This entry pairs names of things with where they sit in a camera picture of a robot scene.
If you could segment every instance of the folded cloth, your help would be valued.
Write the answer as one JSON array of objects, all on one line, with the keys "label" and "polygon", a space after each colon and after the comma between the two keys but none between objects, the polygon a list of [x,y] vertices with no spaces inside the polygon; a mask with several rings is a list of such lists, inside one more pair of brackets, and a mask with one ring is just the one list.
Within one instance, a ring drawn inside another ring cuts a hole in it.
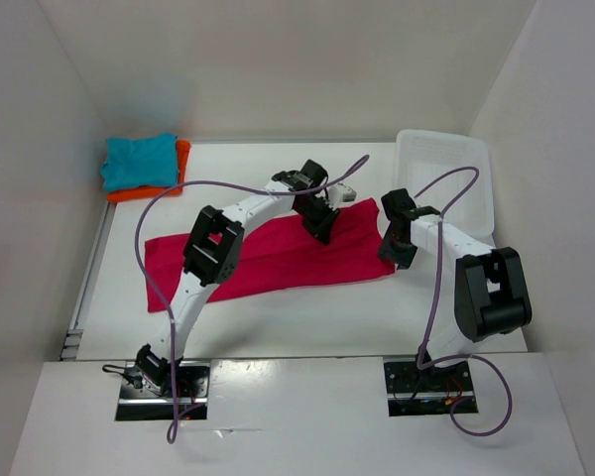
[{"label": "folded cloth", "polygon": [[177,136],[172,134],[136,141],[107,139],[108,156],[101,166],[103,189],[110,192],[141,185],[174,185],[179,176],[176,141]]},{"label": "folded cloth", "polygon": [[[189,150],[191,144],[188,141],[177,140],[177,163],[178,163],[178,183],[185,180],[185,170],[187,168],[187,158],[189,157]],[[137,188],[130,188],[129,190],[117,190],[108,193],[107,198],[111,203],[119,203],[120,201],[137,200],[139,198],[150,198],[157,196],[165,186],[138,186]],[[166,196],[178,196],[182,194],[182,188],[175,188],[166,193]]]},{"label": "folded cloth", "polygon": [[[395,265],[377,256],[381,244],[378,214],[372,198],[342,208],[329,245],[311,237],[298,215],[268,221],[245,239],[236,272],[209,301],[300,286],[355,283],[392,274]],[[187,237],[188,233],[183,233],[146,241],[146,268],[169,301],[179,286]],[[148,312],[164,310],[147,283],[146,288]]]}]

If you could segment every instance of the metal base plate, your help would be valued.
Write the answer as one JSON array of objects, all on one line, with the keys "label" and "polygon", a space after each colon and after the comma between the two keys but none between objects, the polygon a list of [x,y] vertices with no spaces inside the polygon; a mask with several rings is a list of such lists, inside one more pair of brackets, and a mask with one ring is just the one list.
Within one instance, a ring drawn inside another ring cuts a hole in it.
[{"label": "metal base plate", "polygon": [[458,399],[457,414],[477,414],[467,362],[421,374],[414,357],[384,359],[390,417],[448,414]]},{"label": "metal base plate", "polygon": [[[126,362],[130,375],[136,375],[134,362]],[[189,419],[207,419],[207,396],[209,394],[209,362],[182,361],[177,371],[178,409],[186,410],[193,402],[205,404],[194,409]],[[172,395],[157,396],[147,389],[135,389],[122,381],[117,402],[116,421],[146,421],[173,419]]]}]

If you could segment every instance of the orange cloth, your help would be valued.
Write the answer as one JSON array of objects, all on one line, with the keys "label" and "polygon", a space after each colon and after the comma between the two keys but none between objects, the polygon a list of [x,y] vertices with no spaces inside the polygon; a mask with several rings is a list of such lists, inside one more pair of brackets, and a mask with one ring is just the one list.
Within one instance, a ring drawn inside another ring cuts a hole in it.
[{"label": "orange cloth", "polygon": [[[177,162],[178,162],[178,183],[185,180],[185,168],[187,167],[187,157],[191,144],[188,141],[177,141]],[[120,201],[137,200],[139,198],[150,198],[157,196],[166,186],[138,186],[137,188],[130,188],[128,190],[117,190],[108,193],[108,201],[110,203],[119,203]],[[182,193],[182,188],[177,188],[167,193],[167,196],[178,196]]]}]

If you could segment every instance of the black bracket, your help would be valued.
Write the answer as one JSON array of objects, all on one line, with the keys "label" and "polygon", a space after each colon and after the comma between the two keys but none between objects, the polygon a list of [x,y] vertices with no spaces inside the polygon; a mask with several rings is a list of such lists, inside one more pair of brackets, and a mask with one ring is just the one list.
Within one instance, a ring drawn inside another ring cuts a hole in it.
[{"label": "black bracket", "polygon": [[[299,172],[279,172],[273,176],[273,180],[284,183],[291,191],[315,188],[327,178],[326,169],[312,160],[306,161]],[[299,213],[302,226],[313,238],[324,245],[330,242],[330,232],[339,215],[338,209],[331,208],[326,200],[315,196],[315,193],[306,193],[296,196],[294,210]]]},{"label": "black bracket", "polygon": [[200,213],[183,249],[182,268],[200,279],[201,286],[224,283],[236,271],[245,230],[207,205]]},{"label": "black bracket", "polygon": [[140,375],[146,379],[147,383],[152,386],[154,393],[164,395],[170,388],[170,363],[166,359],[159,359],[150,350],[150,344],[144,345],[135,360],[135,367],[140,372]]},{"label": "black bracket", "polygon": [[408,269],[415,258],[417,247],[410,237],[411,223],[421,216],[438,215],[432,206],[417,207],[405,188],[392,190],[381,197],[386,217],[390,220],[388,230],[379,247],[378,255],[383,260],[397,264],[397,269]]},{"label": "black bracket", "polygon": [[[500,284],[489,292],[487,282]],[[479,342],[508,334],[532,321],[532,306],[523,265],[513,248],[456,260],[454,315],[463,335]]]}]

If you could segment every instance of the wire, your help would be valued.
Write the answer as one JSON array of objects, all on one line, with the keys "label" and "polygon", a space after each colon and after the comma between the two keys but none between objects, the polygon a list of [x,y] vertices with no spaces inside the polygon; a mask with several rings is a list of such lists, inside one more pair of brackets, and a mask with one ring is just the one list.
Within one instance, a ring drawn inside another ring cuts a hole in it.
[{"label": "wire", "polygon": [[101,366],[101,370],[103,370],[106,374],[116,374],[121,376],[123,380],[128,382],[133,387],[137,387],[139,382],[141,381],[141,377],[138,375],[132,376],[128,373],[128,369],[126,367],[120,367],[118,365],[112,364],[104,364]]},{"label": "wire", "polygon": [[391,388],[393,389],[393,397],[395,397],[395,402],[397,402],[401,407],[405,407],[410,402],[412,402],[418,395],[418,391],[420,390],[420,374],[418,374],[418,378],[416,379],[416,384],[413,389],[413,393],[404,401],[399,400],[397,394],[395,393],[395,384],[390,384]]},{"label": "wire", "polygon": [[443,271],[443,218],[445,217],[445,213],[447,213],[447,211],[452,207],[452,205],[454,203],[456,203],[458,201],[458,199],[461,196],[463,196],[465,193],[467,193],[467,191],[474,185],[474,183],[480,176],[480,171],[477,168],[471,167],[471,166],[459,167],[458,169],[454,169],[453,171],[447,172],[447,173],[443,174],[442,176],[440,176],[439,178],[434,179],[428,185],[426,185],[424,188],[422,188],[419,193],[417,193],[415,195],[415,198],[418,198],[423,193],[425,193],[428,189],[430,189],[431,187],[433,187],[435,184],[439,183],[441,180],[445,179],[446,177],[449,177],[449,176],[452,176],[454,174],[458,174],[461,172],[465,172],[465,171],[474,172],[474,178],[469,183],[467,183],[467,185],[465,185],[465,187],[462,190],[460,190],[458,193],[456,193],[456,195],[454,195],[454,197],[449,202],[447,202],[447,204],[443,207],[443,209],[440,211],[440,214],[438,216],[438,250],[437,250],[437,256],[436,256],[436,280],[434,282],[434,296],[432,298],[432,306],[429,311],[429,318],[427,319],[427,326],[425,327],[425,334],[423,336],[423,341],[421,342],[420,348],[418,349],[418,357],[416,359],[416,367],[419,370],[425,370],[428,367],[431,367],[436,364],[440,364],[441,362],[447,362],[449,360],[462,360],[462,359],[478,360],[480,362],[484,362],[485,364],[489,365],[492,368],[492,370],[496,373],[496,375],[498,375],[498,378],[500,379],[501,383],[503,384],[503,387],[505,388],[505,392],[507,393],[507,413],[505,414],[505,417],[503,418],[503,420],[498,424],[498,426],[496,426],[488,431],[477,432],[477,431],[472,431],[472,430],[467,429],[464,426],[462,426],[456,420],[456,417],[454,416],[454,412],[456,411],[456,407],[458,407],[460,404],[462,404],[463,402],[465,402],[467,400],[471,400],[472,399],[471,397],[464,397],[464,398],[458,399],[456,402],[454,402],[454,404],[450,407],[449,416],[451,417],[452,422],[456,425],[456,427],[458,429],[460,429],[463,433],[469,434],[471,436],[490,436],[492,434],[499,432],[501,429],[503,429],[505,427],[505,425],[509,421],[509,418],[511,417],[512,411],[514,409],[514,399],[512,397],[512,391],[509,388],[507,379],[505,379],[505,376],[502,374],[502,372],[499,370],[499,368],[496,367],[496,365],[493,362],[486,359],[485,357],[481,357],[480,355],[475,355],[475,354],[448,355],[446,357],[440,357],[439,359],[434,359],[434,360],[430,360],[429,362],[423,363],[425,353],[427,352],[427,343],[429,342],[429,336],[431,335],[432,328],[434,326],[434,320],[436,319],[436,310],[438,309],[438,298],[440,296],[440,285],[441,285],[442,271]]},{"label": "wire", "polygon": [[[324,179],[324,183],[322,185],[326,185],[327,183],[328,183],[328,174],[326,174],[326,178]],[[324,196],[326,197],[326,201],[329,201],[328,190],[326,188],[324,189]]]},{"label": "wire", "polygon": [[139,237],[141,235],[141,227],[143,226],[143,222],[148,215],[150,209],[155,205],[157,201],[163,198],[165,195],[170,193],[172,190],[176,190],[179,188],[184,188],[190,185],[215,185],[215,186],[224,186],[227,188],[235,188],[237,190],[248,191],[249,193],[254,193],[257,195],[270,195],[270,196],[295,196],[295,195],[306,195],[310,193],[318,193],[322,190],[326,190],[328,187],[333,186],[341,181],[348,179],[350,176],[355,174],[359,169],[361,169],[370,159],[370,156],[365,155],[357,162],[355,162],[348,170],[339,178],[336,178],[333,181],[328,181],[327,183],[316,186],[314,188],[308,188],[305,190],[298,190],[298,191],[270,191],[270,190],[261,190],[258,188],[252,188],[249,186],[238,185],[235,183],[228,183],[225,181],[217,181],[217,180],[190,180],[190,181],[183,181],[181,183],[177,183],[176,185],[171,186],[170,188],[166,188],[157,196],[152,198],[146,208],[141,212],[141,216],[139,217],[139,221],[137,222],[137,227],[135,229],[135,258],[137,260],[137,264],[139,265],[139,269],[141,273],[143,273],[144,277],[146,278],[146,282],[148,285],[153,289],[161,303],[165,306],[166,312],[168,313],[168,318],[170,320],[170,377],[171,377],[171,388],[172,388],[172,404],[174,407],[174,418],[170,427],[168,428],[167,432],[167,439],[169,444],[174,444],[177,440],[177,433],[179,431],[179,418],[186,413],[190,412],[190,409],[185,410],[182,414],[179,415],[179,399],[177,398],[177,363],[175,361],[176,352],[175,352],[175,343],[176,343],[176,334],[177,334],[177,327],[175,316],[170,306],[170,302],[165,297],[163,292],[157,286],[157,283],[153,280],[150,273],[146,269],[146,266],[141,258],[141,251],[140,251],[140,240]]},{"label": "wire", "polygon": [[456,385],[456,387],[458,388],[458,396],[456,397],[457,399],[461,398],[463,396],[463,387],[462,385],[460,385],[460,382],[458,382],[453,375],[451,375],[449,377],[451,379],[452,382],[454,382],[454,384]]}]

